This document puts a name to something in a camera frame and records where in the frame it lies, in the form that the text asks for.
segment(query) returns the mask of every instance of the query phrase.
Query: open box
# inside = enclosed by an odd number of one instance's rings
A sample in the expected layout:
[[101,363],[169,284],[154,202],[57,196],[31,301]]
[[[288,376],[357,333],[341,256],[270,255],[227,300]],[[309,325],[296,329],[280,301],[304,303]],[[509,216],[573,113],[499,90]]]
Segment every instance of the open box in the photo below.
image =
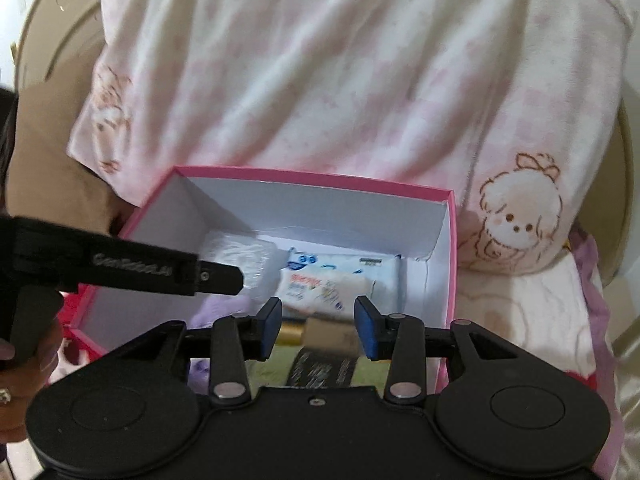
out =
[[[401,254],[405,276],[400,310],[426,326],[448,327],[453,319],[456,228],[451,191],[352,176],[178,167],[132,217],[123,236],[199,253],[214,230],[270,240],[284,251]],[[105,353],[162,322],[190,320],[204,297],[92,288],[71,329]],[[376,306],[389,313],[385,305]]]

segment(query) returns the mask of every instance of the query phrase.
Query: label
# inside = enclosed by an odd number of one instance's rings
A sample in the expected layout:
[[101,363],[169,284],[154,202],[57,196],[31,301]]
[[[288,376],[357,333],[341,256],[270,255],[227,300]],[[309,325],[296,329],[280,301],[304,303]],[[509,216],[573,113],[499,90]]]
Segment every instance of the label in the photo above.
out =
[[379,267],[382,265],[382,260],[379,258],[361,258],[360,263],[365,267]]
[[95,267],[107,267],[118,270],[131,270],[140,274],[152,274],[154,276],[171,276],[174,273],[173,267],[156,264],[145,264],[143,262],[132,261],[128,258],[110,258],[102,253],[94,254],[92,264]]
[[303,348],[287,378],[287,386],[298,388],[348,388],[357,358]]

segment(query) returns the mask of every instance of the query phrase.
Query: black strap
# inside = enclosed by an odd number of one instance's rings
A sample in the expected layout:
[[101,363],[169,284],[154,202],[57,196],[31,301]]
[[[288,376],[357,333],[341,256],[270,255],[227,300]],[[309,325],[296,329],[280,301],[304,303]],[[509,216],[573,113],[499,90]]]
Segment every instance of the black strap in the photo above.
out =
[[0,212],[6,210],[4,187],[9,163],[14,154],[17,113],[18,96],[5,88],[0,88]]

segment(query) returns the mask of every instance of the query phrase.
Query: pink box rim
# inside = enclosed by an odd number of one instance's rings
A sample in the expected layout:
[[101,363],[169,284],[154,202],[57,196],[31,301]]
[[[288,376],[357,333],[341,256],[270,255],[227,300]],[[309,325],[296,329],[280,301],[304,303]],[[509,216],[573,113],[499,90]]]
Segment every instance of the pink box rim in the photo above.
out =
[[[305,171],[289,170],[264,170],[260,168],[235,168],[229,166],[174,166],[160,180],[158,185],[145,200],[144,205],[137,209],[125,225],[120,236],[128,238],[135,231],[138,223],[145,216],[149,207],[155,202],[168,181],[174,176],[185,178],[218,178],[227,180],[257,180],[261,182],[277,182],[281,184],[300,184],[302,186],[332,187],[337,189],[351,189],[356,191],[372,192],[387,195],[417,198],[431,202],[446,202],[449,208],[449,297],[447,300],[446,326],[454,319],[456,305],[456,279],[457,279],[457,231],[456,231],[456,201],[452,190],[437,189],[433,187],[418,186],[416,184],[402,184],[375,180],[359,176],[347,176],[336,174],[307,173]],[[82,296],[78,309],[71,320],[69,329],[83,343],[92,348],[96,353],[104,355],[106,350],[96,344],[80,329],[84,314],[94,302],[96,286],[89,286]],[[440,364],[436,390],[440,391],[447,384],[445,367]]]

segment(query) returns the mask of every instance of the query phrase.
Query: hand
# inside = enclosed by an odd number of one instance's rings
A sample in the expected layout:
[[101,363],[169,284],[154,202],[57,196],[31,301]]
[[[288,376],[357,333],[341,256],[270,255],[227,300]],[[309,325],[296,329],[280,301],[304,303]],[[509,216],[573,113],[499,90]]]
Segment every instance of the hand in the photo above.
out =
[[[56,320],[38,345],[36,355],[16,368],[0,372],[0,397],[6,388],[11,400],[2,404],[0,399],[0,444],[21,442],[27,438],[24,417],[31,399],[47,383],[58,366],[58,349],[62,344],[62,327]],[[14,347],[0,339],[0,360],[14,357]]]

